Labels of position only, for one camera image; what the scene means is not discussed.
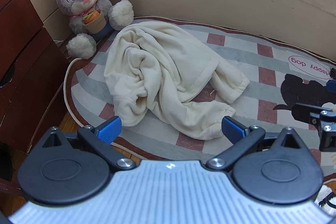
plush rabbit toy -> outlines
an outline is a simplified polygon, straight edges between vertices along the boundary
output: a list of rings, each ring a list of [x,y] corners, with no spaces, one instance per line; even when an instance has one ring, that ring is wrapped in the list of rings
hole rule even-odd
[[[122,0],[115,5],[109,0],[56,0],[62,13],[70,16],[69,26],[77,35],[67,45],[68,53],[73,57],[88,59],[96,52],[96,42],[84,27],[83,17],[92,10],[102,11],[105,21],[115,30],[130,25],[134,12],[128,0]]]

dog bed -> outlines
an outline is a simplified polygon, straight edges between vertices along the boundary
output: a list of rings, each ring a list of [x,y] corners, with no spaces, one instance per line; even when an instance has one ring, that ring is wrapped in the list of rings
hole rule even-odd
[[[336,93],[329,93],[325,88],[330,69],[336,66],[334,62],[298,47],[242,31],[154,17],[137,18],[135,22],[147,20],[178,25],[241,70],[251,83],[231,105],[236,109],[234,118],[246,126],[257,124],[269,132],[279,132],[284,126],[294,127],[321,165],[325,180],[336,178],[336,153],[321,153],[316,129],[295,121],[290,112],[297,102],[317,106],[336,103]],[[114,32],[98,44],[94,57],[75,59],[68,68],[64,97],[70,114],[81,126],[97,126],[114,115],[113,98],[103,72],[116,34]],[[193,100],[221,101],[221,98],[208,84]],[[207,160],[232,143],[225,136],[209,141],[189,138],[148,111],[138,125],[123,128],[112,145],[140,158]]]

bunny paw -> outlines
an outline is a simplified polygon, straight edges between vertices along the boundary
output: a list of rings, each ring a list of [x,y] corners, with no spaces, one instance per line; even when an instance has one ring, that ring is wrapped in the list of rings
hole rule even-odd
[[[133,6],[128,0],[122,0],[110,9],[109,22],[115,30],[121,30],[132,24],[133,19]]]
[[[72,57],[89,59],[95,54],[96,45],[92,36],[81,33],[69,41],[67,50]]]

cream fleece blanket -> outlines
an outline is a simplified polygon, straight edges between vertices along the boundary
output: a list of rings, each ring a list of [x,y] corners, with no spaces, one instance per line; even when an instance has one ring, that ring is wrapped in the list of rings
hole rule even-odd
[[[235,110],[217,101],[191,100],[210,82],[231,104],[250,82],[185,30],[158,21],[133,24],[118,33],[104,77],[123,126],[138,124],[150,109],[163,122],[201,140],[221,137],[222,118]]]

plush carrot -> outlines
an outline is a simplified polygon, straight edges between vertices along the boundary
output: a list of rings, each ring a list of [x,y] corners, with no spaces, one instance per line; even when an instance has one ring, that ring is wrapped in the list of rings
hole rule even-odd
[[[99,16],[99,14],[100,14],[100,12],[98,12],[97,10],[93,10],[88,15],[83,16],[84,24],[88,24],[88,23],[92,22],[93,20],[95,20]]]

